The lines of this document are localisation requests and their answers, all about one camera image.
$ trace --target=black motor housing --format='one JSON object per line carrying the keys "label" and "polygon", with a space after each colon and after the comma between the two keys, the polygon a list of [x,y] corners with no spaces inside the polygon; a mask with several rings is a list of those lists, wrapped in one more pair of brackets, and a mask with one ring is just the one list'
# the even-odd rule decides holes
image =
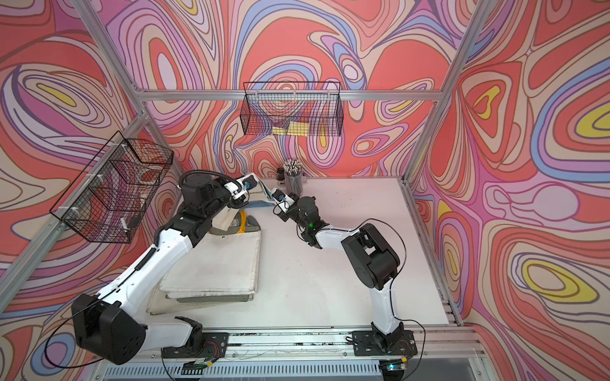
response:
{"label": "black motor housing", "polygon": [[125,364],[138,353],[146,329],[118,305],[81,294],[72,303],[72,314],[84,308],[73,317],[76,345],[117,365]]}

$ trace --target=swirly pattern backdrop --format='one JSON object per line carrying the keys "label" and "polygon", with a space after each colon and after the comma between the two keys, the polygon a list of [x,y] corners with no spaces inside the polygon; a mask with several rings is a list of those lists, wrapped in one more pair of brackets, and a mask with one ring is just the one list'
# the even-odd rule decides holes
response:
{"label": "swirly pattern backdrop", "polygon": [[[101,2],[93,1],[99,10]],[[134,118],[116,77],[70,0],[0,2],[0,276],[49,218],[59,194],[117,130]],[[70,316],[80,293],[94,293],[149,246],[176,201],[168,174],[130,245],[91,244],[62,235],[0,315],[0,380],[75,380],[43,355],[45,340]],[[71,323],[49,343],[53,362],[92,356]]]}
{"label": "swirly pattern backdrop", "polygon": [[[240,89],[246,81],[338,80],[343,89],[438,89],[468,1],[136,0],[99,15],[140,88]],[[186,168],[271,176],[397,176],[431,102],[344,102],[341,137],[244,137],[239,102],[150,102]]]}
{"label": "swirly pattern backdrop", "polygon": [[610,3],[502,0],[410,177],[503,380],[610,379]]}

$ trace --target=black wire mesh basket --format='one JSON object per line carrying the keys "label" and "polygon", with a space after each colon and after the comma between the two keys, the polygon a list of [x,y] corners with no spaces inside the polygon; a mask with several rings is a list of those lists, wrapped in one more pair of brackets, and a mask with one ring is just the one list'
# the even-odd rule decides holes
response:
{"label": "black wire mesh basket", "polygon": [[130,243],[174,158],[171,149],[149,140],[113,139],[102,148],[109,147],[108,160],[86,175],[76,200],[57,207],[75,180],[50,210],[89,242]]}
{"label": "black wire mesh basket", "polygon": [[243,87],[244,135],[341,136],[339,82],[244,82]]}

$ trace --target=vent grille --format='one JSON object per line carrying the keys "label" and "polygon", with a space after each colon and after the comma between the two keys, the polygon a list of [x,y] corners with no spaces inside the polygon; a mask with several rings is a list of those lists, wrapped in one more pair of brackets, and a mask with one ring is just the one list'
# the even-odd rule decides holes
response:
{"label": "vent grille", "polygon": [[[182,369],[182,363],[167,364],[168,371],[176,379],[193,378],[221,379],[224,377],[338,377],[380,376],[377,360],[336,361],[219,361],[206,369]],[[110,365],[105,380],[150,380],[167,379],[161,363],[131,363]]]}

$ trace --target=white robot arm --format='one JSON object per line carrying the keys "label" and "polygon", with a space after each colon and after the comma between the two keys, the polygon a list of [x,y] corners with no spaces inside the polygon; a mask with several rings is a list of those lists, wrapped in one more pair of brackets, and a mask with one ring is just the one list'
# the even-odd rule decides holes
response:
{"label": "white robot arm", "polygon": [[390,305],[391,279],[397,275],[398,256],[371,224],[356,229],[339,229],[318,215],[315,198],[270,192],[254,174],[240,179],[221,175],[212,180],[210,171],[185,173],[179,180],[184,201],[167,224],[155,234],[155,242],[125,272],[102,288],[96,296],[80,295],[72,305],[74,334],[78,346],[115,364],[129,361],[137,352],[160,347],[188,348],[199,353],[197,339],[201,325],[186,318],[150,324],[134,319],[163,275],[195,247],[212,227],[212,219],[224,207],[240,208],[247,203],[248,190],[261,184],[271,202],[281,209],[278,216],[293,219],[310,246],[344,251],[358,276],[370,289],[373,303],[373,332],[378,347],[391,347],[403,325]]}

